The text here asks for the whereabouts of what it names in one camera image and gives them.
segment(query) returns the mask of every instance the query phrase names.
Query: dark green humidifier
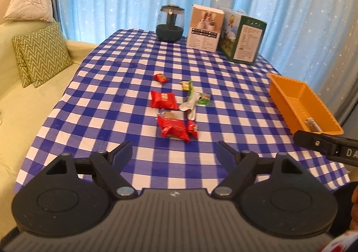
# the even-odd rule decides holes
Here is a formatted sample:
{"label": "dark green humidifier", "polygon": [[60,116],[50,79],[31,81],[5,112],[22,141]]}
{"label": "dark green humidifier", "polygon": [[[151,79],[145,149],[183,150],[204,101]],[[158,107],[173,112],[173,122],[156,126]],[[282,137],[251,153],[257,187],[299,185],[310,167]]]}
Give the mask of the dark green humidifier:
{"label": "dark green humidifier", "polygon": [[178,41],[184,31],[184,9],[169,4],[160,9],[159,24],[156,34],[160,41],[174,43]]}

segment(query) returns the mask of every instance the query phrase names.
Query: table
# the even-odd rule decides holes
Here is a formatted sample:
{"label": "table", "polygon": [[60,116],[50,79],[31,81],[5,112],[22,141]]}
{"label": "table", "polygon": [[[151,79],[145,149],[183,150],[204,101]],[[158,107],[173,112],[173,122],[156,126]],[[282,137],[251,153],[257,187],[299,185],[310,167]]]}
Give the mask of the table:
{"label": "table", "polygon": [[[204,187],[211,192],[227,175],[214,154],[219,140],[262,157],[288,152],[329,189],[347,183],[342,164],[293,144],[269,97],[269,72],[277,73],[262,57],[254,66],[234,64],[219,53],[187,49],[185,39],[172,44],[158,41],[153,32],[119,30],[80,65],[39,130],[14,191],[62,152],[88,157],[92,151],[110,151],[124,140],[134,148],[122,175],[138,190]],[[164,73],[170,81],[161,85],[153,80],[156,73]],[[212,95],[210,107],[197,106],[199,139],[185,143],[162,138],[158,110],[149,107],[150,90],[174,92],[182,103],[187,93],[180,81],[189,79],[197,92]]]}

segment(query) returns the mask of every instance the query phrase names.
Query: chevron pattern pillow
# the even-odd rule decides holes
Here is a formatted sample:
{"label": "chevron pattern pillow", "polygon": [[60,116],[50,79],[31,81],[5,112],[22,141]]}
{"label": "chevron pattern pillow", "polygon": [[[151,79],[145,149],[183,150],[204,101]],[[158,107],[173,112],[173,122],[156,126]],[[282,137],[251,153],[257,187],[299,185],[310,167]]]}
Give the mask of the chevron pattern pillow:
{"label": "chevron pattern pillow", "polygon": [[20,49],[15,50],[15,53],[23,87],[28,82],[23,61],[25,61],[28,74],[35,88],[73,64],[58,23],[39,31],[14,37],[13,44],[14,48],[16,44],[17,48]]}

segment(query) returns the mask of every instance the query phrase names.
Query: product box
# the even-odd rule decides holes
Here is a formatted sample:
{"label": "product box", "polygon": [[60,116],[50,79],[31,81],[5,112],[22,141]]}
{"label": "product box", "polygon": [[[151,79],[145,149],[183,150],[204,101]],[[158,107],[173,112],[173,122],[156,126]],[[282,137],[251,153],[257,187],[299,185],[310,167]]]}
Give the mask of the product box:
{"label": "product box", "polygon": [[194,4],[187,47],[216,51],[223,20],[224,12],[222,10]]}
{"label": "product box", "polygon": [[253,65],[264,37],[266,22],[243,12],[221,9],[225,17],[219,47],[229,61]]}

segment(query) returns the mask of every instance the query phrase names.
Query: orange basket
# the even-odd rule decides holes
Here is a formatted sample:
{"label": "orange basket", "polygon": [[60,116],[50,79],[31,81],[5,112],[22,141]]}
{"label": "orange basket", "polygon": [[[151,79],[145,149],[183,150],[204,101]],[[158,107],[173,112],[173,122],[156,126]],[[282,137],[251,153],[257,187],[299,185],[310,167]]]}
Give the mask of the orange basket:
{"label": "orange basket", "polygon": [[309,88],[299,80],[269,73],[270,97],[279,109],[292,134],[298,130],[310,132],[305,120],[313,118],[321,132],[328,135],[342,135],[343,129],[328,108]]}

